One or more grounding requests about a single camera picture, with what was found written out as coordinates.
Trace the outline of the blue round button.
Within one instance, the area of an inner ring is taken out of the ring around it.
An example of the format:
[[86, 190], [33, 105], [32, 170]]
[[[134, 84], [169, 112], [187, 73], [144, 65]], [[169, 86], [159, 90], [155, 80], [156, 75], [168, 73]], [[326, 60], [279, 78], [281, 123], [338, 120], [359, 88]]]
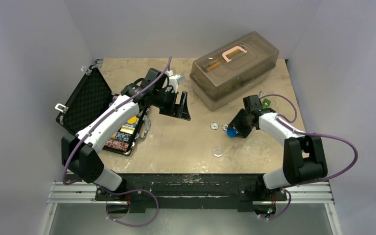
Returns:
[[237, 131], [233, 128], [226, 130], [227, 136], [230, 138], [235, 138], [237, 136]]

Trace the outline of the yellow big blind button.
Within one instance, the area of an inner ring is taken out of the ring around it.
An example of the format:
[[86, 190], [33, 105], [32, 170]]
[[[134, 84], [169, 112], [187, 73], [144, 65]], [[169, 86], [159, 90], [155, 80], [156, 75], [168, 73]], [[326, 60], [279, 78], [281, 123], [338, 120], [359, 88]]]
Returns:
[[130, 118], [130, 119], [127, 121], [127, 124], [131, 124], [131, 125], [133, 125], [133, 124], [137, 124], [138, 121], [139, 121], [139, 118], [138, 118], [137, 116], [134, 116], [134, 117]]

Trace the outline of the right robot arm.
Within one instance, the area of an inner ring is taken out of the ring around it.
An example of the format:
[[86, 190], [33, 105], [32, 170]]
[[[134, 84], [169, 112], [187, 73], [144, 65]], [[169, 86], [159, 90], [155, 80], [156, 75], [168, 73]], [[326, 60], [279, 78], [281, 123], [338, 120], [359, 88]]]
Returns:
[[265, 108], [257, 95], [243, 99], [244, 107], [229, 123], [230, 138], [245, 139], [253, 129], [262, 130], [283, 147], [282, 167], [265, 173], [255, 186], [256, 195], [267, 199], [275, 189], [327, 176], [328, 168], [320, 137], [301, 134], [299, 129], [281, 120], [272, 108]]

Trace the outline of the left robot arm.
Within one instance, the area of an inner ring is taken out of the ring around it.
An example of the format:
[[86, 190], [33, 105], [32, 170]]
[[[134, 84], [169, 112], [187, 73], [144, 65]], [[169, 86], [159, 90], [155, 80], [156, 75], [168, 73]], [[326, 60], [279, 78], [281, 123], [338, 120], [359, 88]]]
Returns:
[[151, 68], [141, 82], [125, 86], [111, 106], [101, 106], [103, 113], [91, 118], [79, 131], [62, 137], [63, 173], [70, 170], [81, 180], [106, 188], [114, 200], [124, 198], [123, 179], [104, 165], [99, 153], [121, 126], [150, 106], [159, 108], [162, 115], [190, 120], [187, 92], [182, 93], [180, 103], [175, 102], [178, 86], [184, 81], [183, 75], [173, 74], [166, 66], [163, 71]]

